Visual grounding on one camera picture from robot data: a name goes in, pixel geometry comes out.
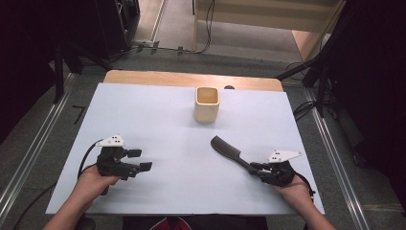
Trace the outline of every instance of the beige cup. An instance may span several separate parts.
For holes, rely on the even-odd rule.
[[[194,119],[197,122],[214,122],[220,106],[220,95],[216,88],[197,87],[194,100]]]

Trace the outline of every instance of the person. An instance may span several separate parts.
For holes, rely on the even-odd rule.
[[[118,180],[120,180],[118,176],[101,176],[97,166],[87,168],[80,176],[72,193],[43,229],[75,229],[80,217],[90,208],[93,200],[97,198],[107,186],[114,185]],[[308,193],[307,185],[299,176],[295,175],[292,182],[285,187],[272,187],[297,211],[309,229],[335,229],[326,217],[319,212],[316,206],[314,206]]]

